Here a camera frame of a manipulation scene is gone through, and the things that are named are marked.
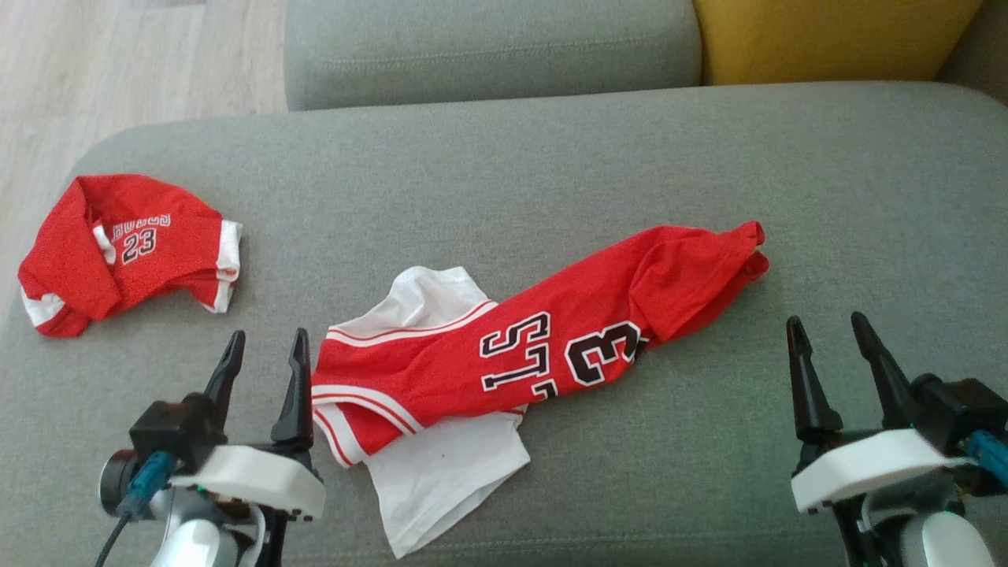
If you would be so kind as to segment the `grey sofa back cushion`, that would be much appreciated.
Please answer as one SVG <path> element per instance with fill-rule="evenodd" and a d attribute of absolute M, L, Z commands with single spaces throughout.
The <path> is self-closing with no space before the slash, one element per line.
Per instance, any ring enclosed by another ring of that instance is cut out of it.
<path fill-rule="evenodd" d="M 983 0 L 937 79 L 990 92 L 1008 89 L 1008 0 Z"/>
<path fill-rule="evenodd" d="M 292 111 L 701 83 L 692 0 L 288 0 Z"/>

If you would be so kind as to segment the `yellow pillow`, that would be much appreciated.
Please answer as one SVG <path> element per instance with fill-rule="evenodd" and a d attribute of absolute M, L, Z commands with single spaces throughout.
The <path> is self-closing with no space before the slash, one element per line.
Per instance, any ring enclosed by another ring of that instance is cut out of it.
<path fill-rule="evenodd" d="M 933 80 L 983 0 L 692 0 L 706 85 Z"/>

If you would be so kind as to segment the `red basketball shorts number 23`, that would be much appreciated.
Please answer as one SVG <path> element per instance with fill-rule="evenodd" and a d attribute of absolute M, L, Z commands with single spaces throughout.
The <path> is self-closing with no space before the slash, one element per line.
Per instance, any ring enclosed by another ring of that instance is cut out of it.
<path fill-rule="evenodd" d="M 37 231 L 18 270 L 35 330 L 73 338 L 151 298 L 186 291 L 229 309 L 241 272 L 241 223 L 154 177 L 78 176 Z"/>

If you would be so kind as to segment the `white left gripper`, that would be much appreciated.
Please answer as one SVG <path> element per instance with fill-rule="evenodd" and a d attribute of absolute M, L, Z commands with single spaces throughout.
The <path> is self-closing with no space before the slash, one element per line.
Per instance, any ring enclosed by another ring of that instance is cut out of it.
<path fill-rule="evenodd" d="M 234 331 L 206 385 L 204 395 L 209 402 L 211 426 L 226 424 L 245 345 L 246 333 Z M 323 517 L 327 496 L 323 481 L 310 467 L 292 459 L 309 453 L 314 442 L 312 354 L 309 335 L 303 328 L 295 332 L 288 365 L 291 377 L 287 393 L 270 433 L 277 454 L 244 445 L 220 445 L 212 449 L 194 473 L 173 474 L 169 478 L 170 487 L 201 487 L 226 502 L 237 499 L 291 516 Z"/>

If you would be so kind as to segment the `red basketball jersey white trim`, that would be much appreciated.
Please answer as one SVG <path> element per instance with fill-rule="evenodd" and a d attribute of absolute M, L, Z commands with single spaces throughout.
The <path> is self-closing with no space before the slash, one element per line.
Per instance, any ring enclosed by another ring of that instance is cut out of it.
<path fill-rule="evenodd" d="M 532 403 L 612 383 L 651 346 L 710 325 L 769 269 L 762 226 L 660 225 L 503 302 L 467 269 L 414 266 L 328 328 L 313 419 L 339 465 L 364 464 L 396 558 L 454 527 L 529 463 Z"/>

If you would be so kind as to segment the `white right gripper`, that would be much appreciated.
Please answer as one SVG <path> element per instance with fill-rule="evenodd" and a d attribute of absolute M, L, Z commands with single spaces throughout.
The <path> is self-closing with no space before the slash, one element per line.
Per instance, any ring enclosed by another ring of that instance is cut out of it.
<path fill-rule="evenodd" d="M 910 381 L 864 313 L 854 311 L 850 323 L 859 352 L 870 365 L 883 413 L 882 427 L 887 431 L 828 450 L 793 476 L 791 491 L 800 513 L 820 512 L 828 503 L 914 480 L 940 468 L 976 463 L 969 457 L 943 455 L 915 430 L 918 405 Z M 799 316 L 786 321 L 786 344 L 795 435 L 804 443 L 816 443 L 841 432 L 843 420 L 822 390 L 811 360 L 813 348 Z"/>

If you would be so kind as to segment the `grey sofa seat cushion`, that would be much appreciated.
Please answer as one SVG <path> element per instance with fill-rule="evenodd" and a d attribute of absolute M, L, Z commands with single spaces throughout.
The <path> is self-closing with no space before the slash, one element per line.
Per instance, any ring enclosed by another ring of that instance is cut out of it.
<path fill-rule="evenodd" d="M 140 172 L 242 223 L 229 312 L 165 295 L 50 340 L 0 335 L 0 567 L 91 567 L 114 521 L 98 474 L 156 399 L 206 385 L 247 333 L 227 432 L 261 442 L 295 331 L 367 312 L 413 265 L 495 300 L 658 224 L 759 221 L 770 269 L 723 316 L 611 387 L 543 403 L 532 463 L 395 560 L 363 468 L 321 435 L 325 514 L 283 567 L 845 567 L 830 516 L 795 509 L 785 322 L 802 318 L 846 428 L 881 413 L 850 315 L 907 376 L 1008 398 L 1008 108 L 943 83 L 687 87 L 330 109 L 137 127 L 73 176 Z"/>

